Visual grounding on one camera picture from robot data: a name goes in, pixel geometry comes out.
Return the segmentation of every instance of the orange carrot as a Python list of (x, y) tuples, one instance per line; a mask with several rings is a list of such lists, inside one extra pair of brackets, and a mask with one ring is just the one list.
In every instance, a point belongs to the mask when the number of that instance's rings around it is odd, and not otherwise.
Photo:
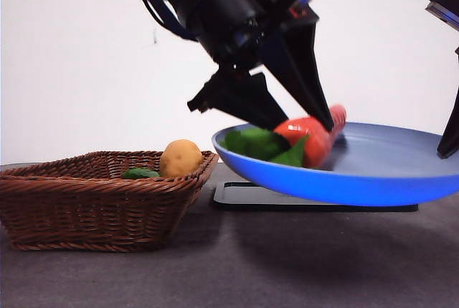
[(346, 109), (342, 105), (332, 106), (330, 114), (335, 124), (330, 133), (312, 116), (284, 121), (274, 129), (274, 132), (284, 136), (291, 146), (304, 136), (308, 136), (303, 155), (305, 168), (315, 168), (323, 164), (330, 154), (336, 136), (346, 125)]

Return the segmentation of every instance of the spinach leaf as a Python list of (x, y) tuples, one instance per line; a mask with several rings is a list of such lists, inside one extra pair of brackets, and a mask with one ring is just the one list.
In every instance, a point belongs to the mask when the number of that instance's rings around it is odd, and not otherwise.
[(286, 164), (288, 166), (302, 167), (303, 166), (303, 154), (304, 144), (307, 141), (308, 136), (304, 136), (296, 142), (289, 150), (277, 155), (270, 162), (278, 164)]
[(268, 161), (290, 148), (288, 141), (280, 134), (256, 127), (229, 132), (223, 144), (237, 154), (263, 161)]
[(147, 177), (159, 177), (159, 173), (150, 168), (130, 168), (122, 175), (123, 179), (145, 179)]

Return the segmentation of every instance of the gray table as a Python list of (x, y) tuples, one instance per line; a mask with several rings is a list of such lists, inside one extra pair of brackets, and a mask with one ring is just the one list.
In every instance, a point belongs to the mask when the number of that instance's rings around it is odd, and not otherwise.
[(1, 307), (459, 307), (459, 195), (416, 213), (218, 210), (218, 164), (169, 246), (11, 250)]

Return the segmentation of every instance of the white wall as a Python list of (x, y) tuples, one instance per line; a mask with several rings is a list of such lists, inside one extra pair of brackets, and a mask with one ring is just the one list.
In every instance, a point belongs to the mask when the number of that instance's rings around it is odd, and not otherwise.
[[(321, 81), (349, 120), (443, 132), (459, 36), (426, 5), (313, 2)], [(158, 150), (177, 138), (213, 149), (214, 132), (242, 123), (188, 111), (217, 67), (199, 45), (157, 27), (139, 0), (1, 0), (1, 51), (2, 164)], [(289, 116), (303, 114), (271, 76), (268, 84)]]

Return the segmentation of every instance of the wicker basket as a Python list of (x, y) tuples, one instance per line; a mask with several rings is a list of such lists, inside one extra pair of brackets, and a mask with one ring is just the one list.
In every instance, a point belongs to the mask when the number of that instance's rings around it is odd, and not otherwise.
[(20, 250), (130, 252), (166, 244), (197, 199), (218, 155), (184, 177), (121, 179), (159, 169), (160, 151), (99, 151), (0, 172), (0, 220)]

